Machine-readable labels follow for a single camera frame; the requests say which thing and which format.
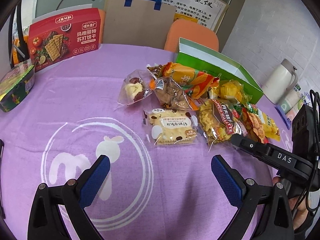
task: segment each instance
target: green tin box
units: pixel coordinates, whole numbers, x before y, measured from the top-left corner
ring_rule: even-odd
[[[196,42],[179,38],[179,52],[175,62],[220,77],[221,80],[238,80],[244,85],[244,91],[252,95],[252,104],[256,104],[263,96],[259,85],[242,65]]]
[[[14,109],[28,95],[35,82],[35,68],[24,61],[10,70],[0,82],[0,109]]]

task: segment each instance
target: wrapped pastry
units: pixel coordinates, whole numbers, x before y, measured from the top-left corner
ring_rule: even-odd
[[[235,133],[246,135],[244,126],[238,120],[239,114],[228,101],[202,101],[197,117],[210,148],[214,143],[230,140]]]
[[[124,79],[118,104],[129,106],[151,95],[149,87],[152,75],[146,70],[135,70]]]
[[[192,144],[197,137],[191,112],[156,108],[151,112],[144,111],[144,124],[150,141],[155,146],[171,144]]]
[[[249,102],[252,98],[244,92],[243,85],[236,80],[220,81],[220,97],[241,104]]]
[[[163,108],[189,111],[198,110],[195,103],[171,77],[162,77],[157,80],[151,80],[150,88],[156,94]]]

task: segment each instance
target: screw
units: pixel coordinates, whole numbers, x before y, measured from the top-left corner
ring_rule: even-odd
[[[283,185],[280,182],[278,182],[276,185],[277,185],[278,188],[283,188]]]
[[[39,185],[39,189],[44,189],[45,188],[45,184],[44,183],[41,183],[40,185]]]
[[[253,179],[247,179],[245,182],[247,184],[249,184],[250,186],[252,186],[254,184],[254,180]]]
[[[74,185],[75,183],[76,183],[76,180],[75,180],[75,179],[69,179],[68,182],[67,182],[67,184],[68,184],[69,186],[72,186],[72,185]]]

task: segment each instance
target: yellow snack wrapper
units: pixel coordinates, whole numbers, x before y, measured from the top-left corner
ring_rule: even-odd
[[[244,92],[243,85],[236,80],[220,81],[220,97],[241,104],[249,102],[252,98]]]
[[[220,94],[220,78],[214,78],[213,82],[211,83],[209,90],[208,90],[208,96],[209,99],[217,99]]]
[[[232,104],[226,100],[197,100],[199,110],[197,117],[203,130],[208,146],[230,140],[235,133],[246,135],[245,127],[238,120],[240,118]]]
[[[267,143],[261,119],[257,114],[248,112],[247,109],[242,108],[242,121],[250,139],[260,143]]]
[[[171,77],[191,98],[200,98],[209,88],[214,77],[208,73],[169,62],[161,69],[160,76]]]
[[[280,131],[275,121],[259,109],[258,116],[261,119],[263,130],[265,132],[266,137],[280,142]]]

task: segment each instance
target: tomato image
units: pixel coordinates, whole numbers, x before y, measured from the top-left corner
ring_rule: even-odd
[[[31,48],[30,54],[33,55],[33,54],[35,54],[35,53],[36,53],[36,48]]]
[[[33,38],[32,44],[35,47],[39,47],[41,42],[42,42],[42,39],[40,37],[35,37]]]

